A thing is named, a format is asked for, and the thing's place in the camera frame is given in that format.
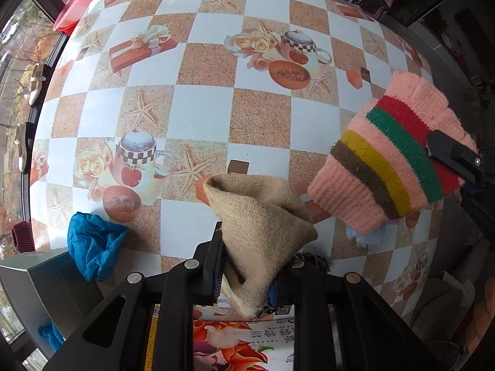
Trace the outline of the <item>striped pink knit sock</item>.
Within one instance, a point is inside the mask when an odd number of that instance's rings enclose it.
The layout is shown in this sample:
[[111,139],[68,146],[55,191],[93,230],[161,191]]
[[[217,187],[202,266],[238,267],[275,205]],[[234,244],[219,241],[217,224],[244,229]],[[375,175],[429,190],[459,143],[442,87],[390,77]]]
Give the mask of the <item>striped pink knit sock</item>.
[[439,201],[464,181],[428,156],[433,131],[476,150],[441,91],[416,74],[394,72],[384,95],[352,118],[308,195],[364,235]]

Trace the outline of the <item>beige knit sock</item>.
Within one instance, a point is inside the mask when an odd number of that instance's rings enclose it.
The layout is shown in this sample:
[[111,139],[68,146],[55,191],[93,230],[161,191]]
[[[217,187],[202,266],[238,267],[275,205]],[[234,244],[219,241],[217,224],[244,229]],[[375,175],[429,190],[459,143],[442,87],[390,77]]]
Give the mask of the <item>beige knit sock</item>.
[[245,318],[266,305],[276,275],[318,233],[297,193],[280,177],[220,174],[202,182],[230,257],[224,292]]

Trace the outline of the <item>leopard print scrunchie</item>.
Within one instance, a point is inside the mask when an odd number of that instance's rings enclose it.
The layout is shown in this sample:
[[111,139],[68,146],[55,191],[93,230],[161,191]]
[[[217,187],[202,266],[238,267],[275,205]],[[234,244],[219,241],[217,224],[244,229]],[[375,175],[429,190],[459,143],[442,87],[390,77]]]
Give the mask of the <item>leopard print scrunchie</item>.
[[[316,254],[308,252],[298,252],[293,258],[294,262],[299,262],[304,269],[310,269],[318,274],[326,275],[330,272],[330,266],[327,260]],[[273,279],[268,289],[266,302],[261,306],[254,316],[256,319],[261,319],[266,316],[274,315],[284,307],[284,270],[278,272],[276,278]]]

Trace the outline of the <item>light blue fluffy cloth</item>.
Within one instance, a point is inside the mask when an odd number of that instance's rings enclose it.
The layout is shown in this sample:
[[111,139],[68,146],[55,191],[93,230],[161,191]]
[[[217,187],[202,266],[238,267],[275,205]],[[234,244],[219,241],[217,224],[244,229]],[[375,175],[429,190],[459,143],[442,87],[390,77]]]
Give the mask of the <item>light blue fluffy cloth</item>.
[[349,240],[355,240],[359,247],[370,248],[372,246],[380,246],[383,243],[386,228],[387,224],[382,223],[374,231],[367,234],[361,234],[350,226],[346,226],[346,237],[348,237]]

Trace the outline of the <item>white floral package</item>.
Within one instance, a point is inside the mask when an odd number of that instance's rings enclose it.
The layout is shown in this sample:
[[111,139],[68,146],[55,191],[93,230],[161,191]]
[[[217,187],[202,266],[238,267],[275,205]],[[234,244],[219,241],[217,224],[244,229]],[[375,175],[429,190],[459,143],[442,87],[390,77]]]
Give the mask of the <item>white floral package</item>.
[[195,370],[292,370],[295,317],[291,307],[244,320],[222,301],[193,309]]

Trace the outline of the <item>red patterned carton box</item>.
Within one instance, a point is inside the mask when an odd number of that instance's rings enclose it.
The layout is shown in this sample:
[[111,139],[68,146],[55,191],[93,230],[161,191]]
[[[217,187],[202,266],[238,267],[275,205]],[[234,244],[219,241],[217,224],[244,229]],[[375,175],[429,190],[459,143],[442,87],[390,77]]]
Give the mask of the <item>red patterned carton box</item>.
[[144,371],[153,370],[153,352],[154,352],[154,344],[155,344],[155,338],[158,328],[159,312],[160,312],[160,305],[155,304],[153,308],[153,316],[150,323],[150,330],[148,333],[148,344],[145,355]]

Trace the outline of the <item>grey white storage box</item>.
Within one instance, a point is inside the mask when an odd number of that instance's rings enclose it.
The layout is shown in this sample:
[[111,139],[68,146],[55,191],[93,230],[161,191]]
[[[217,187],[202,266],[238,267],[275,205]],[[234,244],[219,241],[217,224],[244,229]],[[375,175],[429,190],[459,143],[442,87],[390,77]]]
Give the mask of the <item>grey white storage box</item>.
[[39,328],[52,322],[68,338],[103,299],[97,284],[84,279],[65,248],[2,260],[1,284],[27,335],[46,358],[54,349]]

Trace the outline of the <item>checkered patterned tablecloth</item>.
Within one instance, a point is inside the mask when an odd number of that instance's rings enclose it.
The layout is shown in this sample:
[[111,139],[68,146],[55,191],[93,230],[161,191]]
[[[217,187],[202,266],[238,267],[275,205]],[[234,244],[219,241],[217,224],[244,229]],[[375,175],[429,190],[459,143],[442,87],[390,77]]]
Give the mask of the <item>checkered patterned tablecloth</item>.
[[37,249],[77,212],[125,223],[107,291],[165,272],[217,222],[195,183],[229,169],[299,186],[392,74],[424,56],[340,0],[96,0],[56,66],[30,186]]

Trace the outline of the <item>maroon knit slipper upper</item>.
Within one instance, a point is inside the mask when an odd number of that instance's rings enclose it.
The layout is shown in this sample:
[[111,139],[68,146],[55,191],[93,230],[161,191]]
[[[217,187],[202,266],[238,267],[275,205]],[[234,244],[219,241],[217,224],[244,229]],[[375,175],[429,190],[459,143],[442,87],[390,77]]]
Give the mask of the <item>maroon knit slipper upper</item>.
[[19,253],[36,251],[32,227],[29,221],[21,220],[14,224],[11,229],[11,235]]

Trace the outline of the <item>white shoe near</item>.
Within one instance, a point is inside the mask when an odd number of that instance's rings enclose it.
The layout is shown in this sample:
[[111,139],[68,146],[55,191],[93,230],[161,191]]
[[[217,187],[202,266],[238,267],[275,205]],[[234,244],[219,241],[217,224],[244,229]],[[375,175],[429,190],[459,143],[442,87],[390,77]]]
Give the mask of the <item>white shoe near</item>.
[[26,171],[28,161],[27,128],[26,122],[18,123],[16,125],[14,137],[14,144],[18,149],[18,166],[21,173]]

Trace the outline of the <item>white shoe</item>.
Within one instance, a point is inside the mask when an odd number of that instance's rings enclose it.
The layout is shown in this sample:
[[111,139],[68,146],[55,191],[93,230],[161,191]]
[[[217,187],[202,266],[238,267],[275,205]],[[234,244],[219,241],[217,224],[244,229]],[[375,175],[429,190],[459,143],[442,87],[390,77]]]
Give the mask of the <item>white shoe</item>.
[[14,144],[18,149],[18,166],[21,173],[26,171],[28,161],[27,128],[26,122],[18,123],[16,125],[14,137]]
[[40,91],[43,87],[43,83],[46,80],[44,76],[44,67],[45,65],[43,63],[35,64],[29,77],[28,104],[30,106],[35,105],[36,100],[38,99]]

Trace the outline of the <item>white shoe far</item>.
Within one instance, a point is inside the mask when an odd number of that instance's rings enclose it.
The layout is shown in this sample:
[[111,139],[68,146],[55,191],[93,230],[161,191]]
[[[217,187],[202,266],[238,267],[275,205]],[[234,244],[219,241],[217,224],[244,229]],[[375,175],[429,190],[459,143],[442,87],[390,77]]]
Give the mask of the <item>white shoe far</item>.
[[29,77],[28,104],[30,106],[35,105],[36,100],[38,99],[40,91],[43,87],[43,83],[46,80],[44,76],[44,67],[45,65],[43,63],[35,64]]

